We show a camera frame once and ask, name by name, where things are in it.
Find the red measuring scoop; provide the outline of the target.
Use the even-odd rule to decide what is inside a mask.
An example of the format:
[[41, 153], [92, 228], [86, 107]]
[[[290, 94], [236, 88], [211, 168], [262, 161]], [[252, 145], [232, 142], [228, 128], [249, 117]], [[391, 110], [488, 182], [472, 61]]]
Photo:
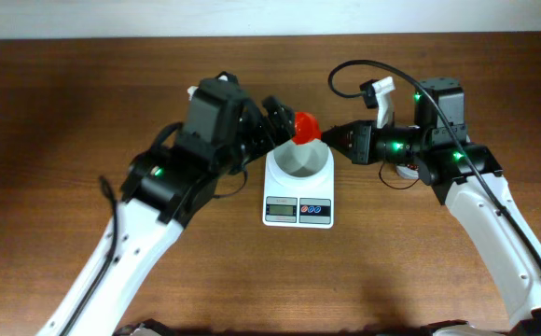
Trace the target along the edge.
[[298, 146], [320, 140], [322, 136], [316, 117], [308, 112], [299, 111], [295, 114], [295, 131], [292, 141]]

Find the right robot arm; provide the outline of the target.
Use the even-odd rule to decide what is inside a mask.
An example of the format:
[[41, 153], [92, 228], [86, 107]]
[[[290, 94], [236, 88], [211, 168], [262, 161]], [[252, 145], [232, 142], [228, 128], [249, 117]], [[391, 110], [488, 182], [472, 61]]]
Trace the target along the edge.
[[452, 78], [414, 85], [414, 123], [393, 122], [391, 87], [360, 87], [374, 120], [356, 120], [322, 134], [358, 165], [412, 166], [470, 237], [503, 299], [514, 335], [541, 335], [541, 244], [511, 195], [502, 166], [469, 140], [465, 93]]

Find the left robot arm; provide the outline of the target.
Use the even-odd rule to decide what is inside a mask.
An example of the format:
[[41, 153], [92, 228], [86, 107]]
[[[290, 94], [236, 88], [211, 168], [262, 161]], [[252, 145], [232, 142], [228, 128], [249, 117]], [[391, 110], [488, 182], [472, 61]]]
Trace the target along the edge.
[[210, 201], [225, 175], [295, 134], [295, 111], [276, 97], [257, 105], [226, 72], [188, 89], [185, 120], [164, 126], [131, 162], [115, 193], [99, 179], [111, 218], [88, 262], [40, 329], [42, 335], [111, 335], [153, 266]]

